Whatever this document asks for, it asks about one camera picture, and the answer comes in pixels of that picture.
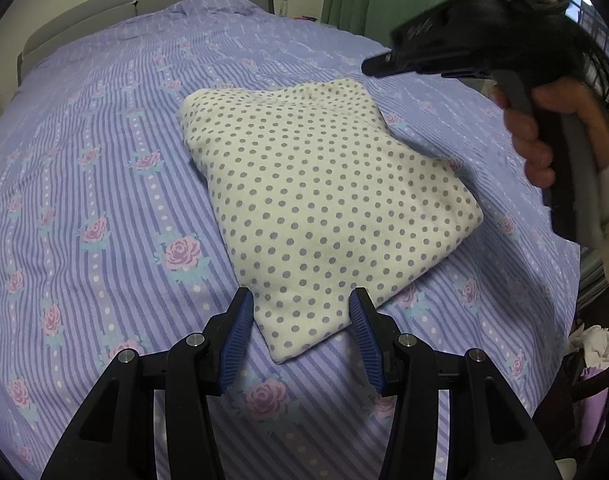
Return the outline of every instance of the silver bolt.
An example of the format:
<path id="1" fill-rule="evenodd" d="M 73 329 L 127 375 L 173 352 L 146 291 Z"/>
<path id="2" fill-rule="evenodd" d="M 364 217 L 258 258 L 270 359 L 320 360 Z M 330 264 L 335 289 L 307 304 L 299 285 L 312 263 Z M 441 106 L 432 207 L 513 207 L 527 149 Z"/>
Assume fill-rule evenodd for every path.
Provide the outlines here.
<path id="1" fill-rule="evenodd" d="M 127 348 L 118 354 L 118 361 L 121 363 L 128 363 L 129 361 L 133 361 L 134 357 L 136 357 L 136 353 L 131 348 Z"/>
<path id="2" fill-rule="evenodd" d="M 200 346 L 204 343 L 204 336 L 200 332 L 190 334 L 185 339 L 189 346 Z"/>
<path id="3" fill-rule="evenodd" d="M 415 338 L 415 336 L 411 334 L 400 334 L 398 336 L 398 343 L 400 343 L 402 346 L 411 347 L 414 346 L 417 342 L 418 340 Z"/>
<path id="4" fill-rule="evenodd" d="M 472 348 L 469 351 L 469 357 L 477 363 L 481 363 L 487 358 L 487 354 L 484 350 L 480 350 L 479 348 Z"/>

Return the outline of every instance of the blue gripper pad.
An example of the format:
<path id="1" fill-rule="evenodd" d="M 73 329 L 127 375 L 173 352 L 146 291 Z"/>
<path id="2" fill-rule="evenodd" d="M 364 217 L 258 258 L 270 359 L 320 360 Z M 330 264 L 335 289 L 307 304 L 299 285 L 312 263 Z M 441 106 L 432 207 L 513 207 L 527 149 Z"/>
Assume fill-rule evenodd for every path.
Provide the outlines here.
<path id="1" fill-rule="evenodd" d="M 376 392 L 381 394 L 385 387 L 383 356 L 355 290 L 352 290 L 349 295 L 349 318 L 353 323 L 353 330 L 369 383 L 376 389 Z"/>
<path id="2" fill-rule="evenodd" d="M 220 352 L 220 375 L 218 387 L 224 392 L 238 375 L 240 362 L 247 349 L 247 343 L 251 336 L 251 325 L 253 324 L 253 294 L 247 290 L 238 314 L 233 321 L 229 337 Z"/>

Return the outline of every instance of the bottle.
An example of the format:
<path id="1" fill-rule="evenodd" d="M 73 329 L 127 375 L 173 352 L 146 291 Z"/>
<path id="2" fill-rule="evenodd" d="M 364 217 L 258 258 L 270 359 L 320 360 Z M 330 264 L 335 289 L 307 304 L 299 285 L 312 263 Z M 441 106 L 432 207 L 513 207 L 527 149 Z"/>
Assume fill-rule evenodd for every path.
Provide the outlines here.
<path id="1" fill-rule="evenodd" d="M 282 4 L 280 6 L 280 16 L 282 18 L 284 18 L 288 12 L 289 12 L 289 2 L 287 0 L 282 0 Z"/>

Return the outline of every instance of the headboard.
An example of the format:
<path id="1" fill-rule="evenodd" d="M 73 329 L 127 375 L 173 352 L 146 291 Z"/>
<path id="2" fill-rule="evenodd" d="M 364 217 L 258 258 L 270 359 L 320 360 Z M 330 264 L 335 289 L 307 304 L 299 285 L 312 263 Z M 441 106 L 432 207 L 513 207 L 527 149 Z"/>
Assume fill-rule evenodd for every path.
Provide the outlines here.
<path id="1" fill-rule="evenodd" d="M 88 0 L 38 28 L 18 56 L 18 85 L 30 70 L 58 48 L 127 18 L 165 9 L 181 0 Z M 249 0 L 274 13 L 273 0 Z"/>

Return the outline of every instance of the white polka dot fabric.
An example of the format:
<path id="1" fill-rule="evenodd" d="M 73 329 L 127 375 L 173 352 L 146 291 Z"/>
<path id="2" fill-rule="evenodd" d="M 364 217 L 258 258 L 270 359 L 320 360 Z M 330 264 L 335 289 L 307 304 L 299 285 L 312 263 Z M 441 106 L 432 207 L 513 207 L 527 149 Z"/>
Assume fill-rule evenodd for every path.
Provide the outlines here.
<path id="1" fill-rule="evenodd" d="M 448 166 L 394 139 L 351 79 L 200 90 L 181 115 L 275 362 L 346 327 L 353 288 L 382 304 L 483 220 Z"/>

